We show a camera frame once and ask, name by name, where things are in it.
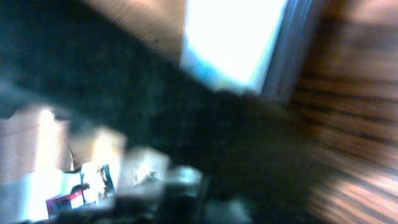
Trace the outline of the Samsung Galaxy smartphone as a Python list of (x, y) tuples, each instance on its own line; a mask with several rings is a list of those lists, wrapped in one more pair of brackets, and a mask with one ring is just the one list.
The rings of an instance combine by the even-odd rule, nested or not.
[(212, 91), (287, 104), (325, 3), (187, 0), (180, 69)]

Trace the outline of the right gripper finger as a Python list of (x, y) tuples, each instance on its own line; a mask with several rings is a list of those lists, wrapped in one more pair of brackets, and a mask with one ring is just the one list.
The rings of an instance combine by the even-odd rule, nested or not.
[(104, 124), (210, 178), (200, 197), (167, 194), (157, 218), (222, 217), (237, 200), (253, 223), (310, 223), (297, 138), (252, 96), (212, 93), (80, 1), (1, 2), (1, 91)]

